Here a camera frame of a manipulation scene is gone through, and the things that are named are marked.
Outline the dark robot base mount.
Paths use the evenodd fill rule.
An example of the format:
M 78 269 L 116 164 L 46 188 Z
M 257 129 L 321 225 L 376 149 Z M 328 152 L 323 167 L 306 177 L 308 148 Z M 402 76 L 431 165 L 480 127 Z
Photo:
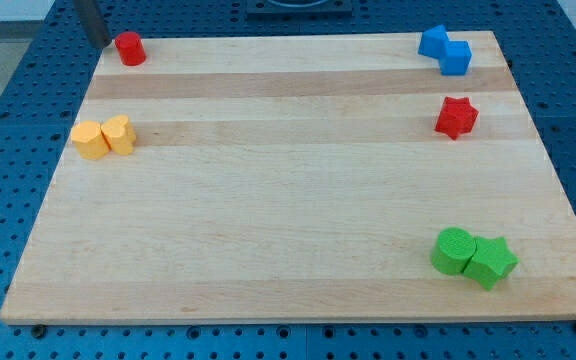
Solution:
M 246 17 L 350 15 L 351 0 L 247 0 Z

